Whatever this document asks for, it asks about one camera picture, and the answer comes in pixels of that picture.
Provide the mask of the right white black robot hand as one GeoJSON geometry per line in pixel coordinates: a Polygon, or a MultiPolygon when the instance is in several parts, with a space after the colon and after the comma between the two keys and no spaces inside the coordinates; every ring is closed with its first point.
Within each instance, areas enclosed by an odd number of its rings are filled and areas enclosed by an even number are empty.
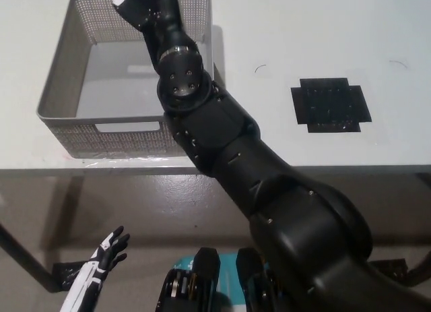
{"type": "Polygon", "coordinates": [[[115,11],[143,34],[156,33],[160,17],[159,0],[112,0],[115,11]]]}

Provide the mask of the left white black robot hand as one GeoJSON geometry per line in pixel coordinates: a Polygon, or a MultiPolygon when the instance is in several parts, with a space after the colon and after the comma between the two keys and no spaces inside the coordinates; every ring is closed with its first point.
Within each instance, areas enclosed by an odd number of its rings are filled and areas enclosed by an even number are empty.
{"type": "Polygon", "coordinates": [[[109,272],[121,261],[127,258],[125,249],[128,246],[130,234],[123,234],[124,226],[119,226],[111,232],[98,246],[88,263],[95,269],[94,279],[105,281],[109,272]]]}

